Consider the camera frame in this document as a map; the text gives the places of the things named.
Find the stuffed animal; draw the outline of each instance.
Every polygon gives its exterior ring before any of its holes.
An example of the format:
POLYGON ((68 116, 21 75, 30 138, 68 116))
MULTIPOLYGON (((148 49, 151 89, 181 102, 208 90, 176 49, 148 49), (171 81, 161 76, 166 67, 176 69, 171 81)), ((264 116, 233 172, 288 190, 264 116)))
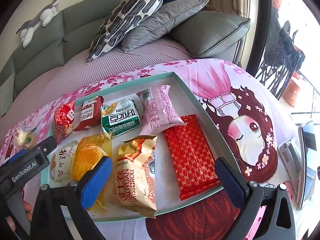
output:
POLYGON ((51 22, 52 18, 58 14, 55 7, 58 3, 59 0, 53 0, 53 3, 44 7, 36 17, 22 24, 16 34, 19 33, 24 48, 30 44, 35 30, 38 29, 41 24, 43 27, 47 26, 48 23, 51 22))

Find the phone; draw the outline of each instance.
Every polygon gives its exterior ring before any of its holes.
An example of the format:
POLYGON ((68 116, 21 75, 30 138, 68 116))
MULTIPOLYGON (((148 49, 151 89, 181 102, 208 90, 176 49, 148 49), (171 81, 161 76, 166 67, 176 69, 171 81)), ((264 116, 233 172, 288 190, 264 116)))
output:
POLYGON ((298 127, 301 145, 301 172, 299 176, 299 188, 297 203, 300 209, 311 199, 316 184, 319 155, 316 148, 316 136, 312 121, 301 124, 298 127))

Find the table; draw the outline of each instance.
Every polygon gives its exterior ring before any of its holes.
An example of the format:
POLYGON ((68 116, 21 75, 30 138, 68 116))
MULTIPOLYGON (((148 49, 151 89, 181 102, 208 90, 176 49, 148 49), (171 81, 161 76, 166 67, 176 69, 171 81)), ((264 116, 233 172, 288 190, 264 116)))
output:
MULTIPOLYGON (((37 126, 38 139, 48 134, 52 116, 57 108, 71 100, 120 83, 146 76, 175 72, 198 98, 219 129, 238 161, 247 180, 254 179, 262 186, 287 185, 296 220, 297 239, 301 239, 305 225, 295 205, 289 176, 277 156, 276 147, 286 139, 297 136, 297 128, 276 98, 243 69, 220 59, 199 59, 152 65, 105 78, 68 93, 38 109, 20 123, 37 126)), ((0 151, 0 163, 13 156, 7 148, 15 131, 7 134, 0 151)), ((25 200, 34 204, 39 178, 26 184, 25 200)), ((239 210, 234 208, 222 190, 201 202, 158 216, 117 223, 98 224, 108 239, 221 239, 233 223, 239 210)), ((253 238, 264 208, 258 215, 247 239, 253 238)))

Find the patterned throw pillow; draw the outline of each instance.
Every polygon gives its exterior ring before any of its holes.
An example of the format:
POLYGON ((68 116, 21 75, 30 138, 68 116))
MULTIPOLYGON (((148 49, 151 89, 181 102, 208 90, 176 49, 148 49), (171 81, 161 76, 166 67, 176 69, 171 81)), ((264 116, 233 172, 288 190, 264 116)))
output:
POLYGON ((92 41, 87 62, 107 53, 129 30, 160 8, 163 0, 121 0, 108 15, 92 41))

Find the food package with image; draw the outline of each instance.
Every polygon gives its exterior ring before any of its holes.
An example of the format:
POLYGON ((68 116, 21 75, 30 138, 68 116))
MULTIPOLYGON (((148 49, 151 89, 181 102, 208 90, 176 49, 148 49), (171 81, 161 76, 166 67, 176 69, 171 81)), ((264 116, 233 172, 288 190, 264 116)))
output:
MULTIPOLYGON (((79 181, 103 156, 112 157, 111 136, 111 133, 102 133, 81 139, 71 163, 71 180, 79 181)), ((105 214, 105 206, 102 190, 90 211, 105 214)))
POLYGON ((37 128, 18 125, 13 136, 13 146, 17 152, 22 149, 31 150, 37 144, 37 128))
POLYGON ((157 136, 137 136, 118 149, 113 194, 128 210, 155 218, 157 136))
POLYGON ((70 182, 71 162, 78 146, 78 141, 72 141, 60 147, 50 161, 50 177, 55 186, 63 187, 70 182))
POLYGON ((75 132, 85 131, 100 123, 103 97, 98 96, 84 101, 82 104, 81 119, 75 132))
POLYGON ((169 85, 162 85, 137 93, 144 109, 140 135, 158 134, 173 126, 186 125, 172 106, 169 89, 169 85))
POLYGON ((129 132, 140 125, 139 113, 133 100, 124 99, 101 111, 102 132, 112 132, 113 137, 129 132))
POLYGON ((53 136, 57 143, 68 137, 73 131, 75 116, 75 102, 71 101, 58 108, 53 116, 53 136))

